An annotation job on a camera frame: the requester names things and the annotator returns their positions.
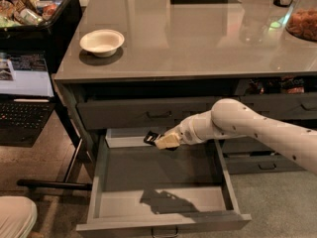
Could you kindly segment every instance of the concrete floor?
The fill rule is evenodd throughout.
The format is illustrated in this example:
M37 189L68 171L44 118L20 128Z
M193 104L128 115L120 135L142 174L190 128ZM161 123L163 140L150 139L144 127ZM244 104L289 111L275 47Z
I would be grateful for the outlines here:
M17 186L18 179L61 180L73 147L55 114L33 148L0 147L0 195L25 195L38 206L35 231L46 238L79 238L90 192ZM317 237L317 177L308 172L231 176L242 213L253 220L242 230L179 235L180 238ZM78 182L91 182L81 167Z

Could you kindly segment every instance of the laptop keyboard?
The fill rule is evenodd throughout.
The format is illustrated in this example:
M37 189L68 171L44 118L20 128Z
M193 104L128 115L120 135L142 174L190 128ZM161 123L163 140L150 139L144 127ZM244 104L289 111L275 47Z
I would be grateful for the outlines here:
M42 128L51 115L47 103L0 103L0 128Z

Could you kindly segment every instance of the plastic bin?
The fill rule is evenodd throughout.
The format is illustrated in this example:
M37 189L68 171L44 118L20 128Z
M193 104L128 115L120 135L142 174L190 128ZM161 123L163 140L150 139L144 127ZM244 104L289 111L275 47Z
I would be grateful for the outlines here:
M79 0L62 0L52 17L38 26L0 28L0 51L44 53L49 72L55 73L81 16Z

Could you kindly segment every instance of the white round object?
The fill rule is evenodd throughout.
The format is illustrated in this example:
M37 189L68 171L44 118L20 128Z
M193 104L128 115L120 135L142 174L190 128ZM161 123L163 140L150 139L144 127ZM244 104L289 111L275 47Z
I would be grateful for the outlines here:
M125 38L114 30L97 30L85 35L80 46L100 58L110 57L122 46Z

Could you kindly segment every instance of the countertop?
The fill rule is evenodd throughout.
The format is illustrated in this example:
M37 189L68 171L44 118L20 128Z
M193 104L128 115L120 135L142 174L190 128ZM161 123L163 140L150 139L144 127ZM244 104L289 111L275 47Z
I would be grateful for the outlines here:
M97 82L313 75L317 43L290 35L292 10L272 0L173 4L90 0L56 81ZM88 32L113 29L124 45L101 59L79 46Z

